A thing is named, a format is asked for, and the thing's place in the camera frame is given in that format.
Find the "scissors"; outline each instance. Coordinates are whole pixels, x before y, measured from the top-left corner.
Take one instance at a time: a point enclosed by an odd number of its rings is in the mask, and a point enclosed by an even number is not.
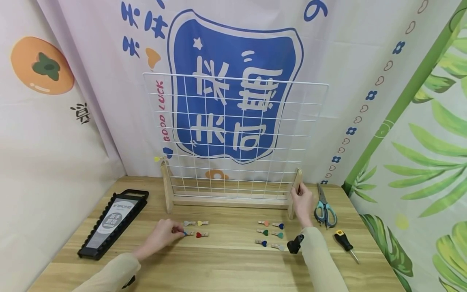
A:
[[[321,224],[324,224],[326,226],[326,229],[328,227],[332,228],[336,226],[337,224],[337,215],[334,212],[331,205],[327,203],[326,197],[324,196],[324,191],[321,188],[320,184],[318,184],[318,193],[319,193],[319,202],[315,209],[315,218],[316,220],[318,220],[320,226]],[[333,217],[332,222],[329,221],[330,219],[329,213],[331,213]]]

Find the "black rail organizer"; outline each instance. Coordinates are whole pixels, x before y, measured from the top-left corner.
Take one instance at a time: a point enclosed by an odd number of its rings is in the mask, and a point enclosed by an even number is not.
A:
[[[78,256],[99,260],[146,206],[148,196],[149,192],[139,190],[113,193]]]

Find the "blue scissors handle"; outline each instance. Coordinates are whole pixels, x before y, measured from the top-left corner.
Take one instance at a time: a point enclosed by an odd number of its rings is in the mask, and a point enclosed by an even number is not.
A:
[[[331,213],[333,220],[330,221],[329,213]],[[328,227],[334,227],[337,224],[337,215],[334,212],[333,208],[329,204],[323,204],[319,201],[314,212],[316,220],[318,222],[326,224]]]

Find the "wooden table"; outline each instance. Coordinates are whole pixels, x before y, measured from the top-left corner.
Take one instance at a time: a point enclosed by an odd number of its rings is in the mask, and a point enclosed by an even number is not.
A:
[[[316,195],[315,186],[309,186]],[[80,259],[77,251],[105,208],[112,193],[126,189],[149,191],[149,201],[126,231],[99,261]],[[357,265],[334,240],[336,228],[323,233],[331,255],[350,291],[404,291],[394,272],[378,249],[371,234],[340,187],[323,186],[328,202],[339,217],[343,229],[361,261]],[[312,291],[304,260],[299,253],[280,252],[254,244],[255,239],[286,244],[300,232],[297,220],[287,219],[287,210],[228,207],[174,206],[173,214],[165,211],[161,178],[123,177],[102,198],[75,234],[59,251],[31,292],[71,291],[120,253],[132,251],[144,241],[161,218],[177,221],[209,221],[208,226],[187,230],[209,232],[209,237],[188,236],[153,255],[142,263],[136,281],[124,291]],[[258,220],[281,221],[284,238],[255,232]],[[270,231],[278,228],[269,227]]]

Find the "blue shield graphic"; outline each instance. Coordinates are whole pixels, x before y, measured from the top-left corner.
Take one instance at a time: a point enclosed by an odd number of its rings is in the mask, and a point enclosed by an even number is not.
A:
[[[272,153],[291,87],[274,81],[295,80],[303,61],[295,29],[233,28],[189,9],[170,25],[167,50],[171,73],[199,75],[172,78],[174,138],[181,150],[239,164]]]

